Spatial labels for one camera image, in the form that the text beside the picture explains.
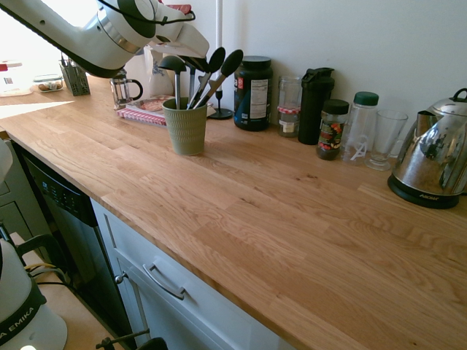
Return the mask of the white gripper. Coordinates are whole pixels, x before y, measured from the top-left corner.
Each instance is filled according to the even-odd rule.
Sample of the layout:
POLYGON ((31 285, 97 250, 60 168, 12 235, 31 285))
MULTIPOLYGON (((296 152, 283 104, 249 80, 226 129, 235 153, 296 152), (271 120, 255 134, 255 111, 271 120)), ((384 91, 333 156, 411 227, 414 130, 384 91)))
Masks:
POLYGON ((149 46, 160 53, 181 55, 184 63, 199 71, 210 72, 204 58, 209 43, 191 24, 194 20, 190 5, 156 4, 155 36, 149 46))

